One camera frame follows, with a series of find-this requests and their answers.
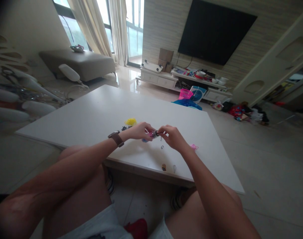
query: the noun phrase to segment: black flat screen tv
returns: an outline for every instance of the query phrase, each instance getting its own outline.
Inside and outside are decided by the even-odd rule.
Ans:
[[[178,52],[225,65],[257,16],[193,0]]]

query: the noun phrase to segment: white shorts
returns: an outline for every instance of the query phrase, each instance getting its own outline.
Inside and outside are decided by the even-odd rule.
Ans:
[[[110,239],[122,238],[132,239],[132,235],[128,233],[118,222],[114,204],[108,206],[99,214],[85,222],[83,225],[75,228],[73,231],[63,235],[60,239]],[[173,239],[163,217],[161,223],[149,238]]]

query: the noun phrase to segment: curtain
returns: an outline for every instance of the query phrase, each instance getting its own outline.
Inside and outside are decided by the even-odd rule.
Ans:
[[[68,0],[68,3],[92,50],[112,57],[105,26],[96,0]]]
[[[108,3],[115,61],[121,66],[126,66],[128,55],[126,2],[125,0],[109,0]]]

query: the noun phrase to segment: tv stand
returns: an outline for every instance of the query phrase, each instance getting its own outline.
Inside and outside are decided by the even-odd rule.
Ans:
[[[136,77],[136,83],[138,84],[139,81],[144,81],[153,85],[158,85],[167,89],[180,92],[180,88],[175,86],[176,82],[179,80],[179,77],[207,85],[208,90],[203,96],[203,99],[205,100],[218,102],[218,101],[224,101],[226,98],[232,98],[232,93],[221,91],[226,88],[225,86],[205,80],[199,80],[192,76],[178,74],[175,71],[171,71],[171,73],[167,73],[167,72],[155,73],[141,68],[141,77]]]

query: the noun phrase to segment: hand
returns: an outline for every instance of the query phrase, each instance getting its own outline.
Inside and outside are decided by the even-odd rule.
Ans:
[[[170,125],[162,126],[159,128],[158,134],[163,137],[170,147],[176,149],[179,153],[191,149],[176,127]]]
[[[119,136],[125,142],[128,139],[146,139],[148,141],[152,141],[152,137],[147,135],[146,133],[151,133],[155,131],[155,129],[146,122],[140,122],[129,129],[122,131],[119,133]]]

